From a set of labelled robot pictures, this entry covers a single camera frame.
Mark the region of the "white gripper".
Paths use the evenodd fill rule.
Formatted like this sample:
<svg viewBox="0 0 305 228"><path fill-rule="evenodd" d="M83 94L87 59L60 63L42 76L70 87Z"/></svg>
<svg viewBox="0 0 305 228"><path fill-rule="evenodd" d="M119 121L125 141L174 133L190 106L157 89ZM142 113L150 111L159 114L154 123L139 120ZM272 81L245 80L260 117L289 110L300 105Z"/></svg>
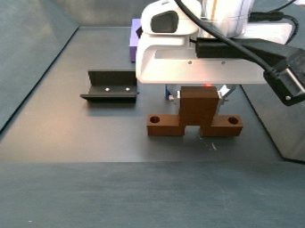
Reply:
<svg viewBox="0 0 305 228"><path fill-rule="evenodd" d="M206 20L225 36L261 38L284 44L292 26L288 23L250 23L254 0L181 0L201 20ZM169 99L179 103L177 84L262 84L264 70L252 61L197 57L198 37L213 39L179 9L174 0L150 4L141 17L142 36L137 48L137 79L147 84L170 84ZM229 101L237 85L218 91L221 103Z"/></svg>

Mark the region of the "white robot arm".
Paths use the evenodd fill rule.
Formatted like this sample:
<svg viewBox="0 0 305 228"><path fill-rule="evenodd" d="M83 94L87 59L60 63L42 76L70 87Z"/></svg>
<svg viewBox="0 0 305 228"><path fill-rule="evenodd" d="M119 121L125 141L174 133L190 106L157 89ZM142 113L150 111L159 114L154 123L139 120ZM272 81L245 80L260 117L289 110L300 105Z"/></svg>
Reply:
<svg viewBox="0 0 305 228"><path fill-rule="evenodd" d="M158 0L141 17L137 79L147 84L268 83L288 106L305 97L289 25L252 24L254 0Z"/></svg>

